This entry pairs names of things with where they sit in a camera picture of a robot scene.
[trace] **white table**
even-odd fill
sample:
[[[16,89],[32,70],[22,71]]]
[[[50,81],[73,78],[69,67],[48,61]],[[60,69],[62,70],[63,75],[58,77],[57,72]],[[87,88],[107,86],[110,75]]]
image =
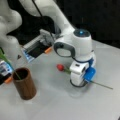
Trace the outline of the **white table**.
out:
[[[70,65],[72,59],[54,52],[42,54],[29,65],[37,95],[21,100],[13,83],[0,86],[0,120],[118,120],[120,117],[120,50],[94,43],[97,74],[94,81],[113,90],[90,84],[75,88],[70,76],[56,64]]]

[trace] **black cable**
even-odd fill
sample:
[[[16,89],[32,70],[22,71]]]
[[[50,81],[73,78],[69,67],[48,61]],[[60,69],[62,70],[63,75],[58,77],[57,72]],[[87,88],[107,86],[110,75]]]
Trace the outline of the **black cable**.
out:
[[[38,13],[40,14],[40,16],[41,16],[41,19],[42,19],[43,23],[44,23],[44,24],[48,27],[48,29],[49,29],[49,33],[50,33],[51,38],[52,38],[52,40],[53,40],[53,42],[54,42],[55,40],[54,40],[54,37],[53,37],[53,35],[52,35],[52,32],[51,32],[50,27],[46,24],[46,21],[45,21],[45,19],[44,19],[43,15],[42,15],[42,13],[41,13],[40,9],[39,9],[39,8],[38,8],[38,6],[36,5],[35,1],[34,1],[34,0],[32,0],[32,2],[33,2],[33,4],[35,5],[35,7],[36,7],[36,9],[37,9]]]

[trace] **gray tabletop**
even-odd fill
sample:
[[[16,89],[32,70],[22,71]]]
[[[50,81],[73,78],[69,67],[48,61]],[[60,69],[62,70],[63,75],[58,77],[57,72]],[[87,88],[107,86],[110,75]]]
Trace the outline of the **gray tabletop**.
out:
[[[70,75],[56,68],[58,63],[69,66],[72,59],[52,51],[29,64],[37,88],[32,100],[21,100],[13,83],[0,87],[0,120],[118,120],[120,50],[95,41],[93,46],[97,56],[94,81],[113,90],[92,83],[73,87]]]

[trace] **blue object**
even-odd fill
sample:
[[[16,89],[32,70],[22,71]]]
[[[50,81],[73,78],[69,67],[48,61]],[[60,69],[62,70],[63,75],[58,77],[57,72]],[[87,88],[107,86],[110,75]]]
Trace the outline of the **blue object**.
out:
[[[83,76],[84,80],[87,81],[87,82],[91,82],[92,81],[92,78],[94,77],[96,73],[96,70],[93,68],[93,67],[89,67],[87,70],[86,70],[86,73],[85,75]]]
[[[83,34],[83,31],[80,31],[80,34]]]

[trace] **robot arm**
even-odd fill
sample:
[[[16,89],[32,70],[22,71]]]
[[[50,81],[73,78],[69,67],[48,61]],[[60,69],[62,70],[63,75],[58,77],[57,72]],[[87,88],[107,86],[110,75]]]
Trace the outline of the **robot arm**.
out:
[[[19,1],[29,14],[40,16],[32,0]],[[35,3],[43,16],[50,17],[58,25],[61,35],[72,33],[75,30],[53,0],[35,0]]]
[[[19,1],[29,14],[40,17],[38,10],[33,4],[33,0]],[[83,87],[86,85],[86,81],[84,81],[84,79],[90,80],[90,78],[92,78],[91,76],[93,76],[93,73],[95,73],[93,69],[96,59],[92,49],[92,38],[90,33],[82,29],[75,30],[53,0],[35,0],[34,2],[41,11],[42,15],[52,18],[52,20],[60,28],[62,37],[55,41],[54,49],[58,55],[63,57],[72,57],[74,59],[72,65],[70,66],[71,83],[75,86]],[[16,62],[18,61],[18,55],[22,56],[22,58],[24,57],[20,50],[18,41],[14,37],[6,36],[6,34],[14,30],[16,26],[20,26],[21,17],[18,14],[17,19],[15,19],[13,15],[14,12],[9,8],[7,0],[0,0],[0,3],[0,15],[7,23],[4,25],[5,30],[0,29],[0,45],[2,46],[3,50],[5,50],[5,53],[9,55],[9,58],[11,57],[12,61]],[[5,13],[1,12],[1,5],[4,6],[3,10]]]

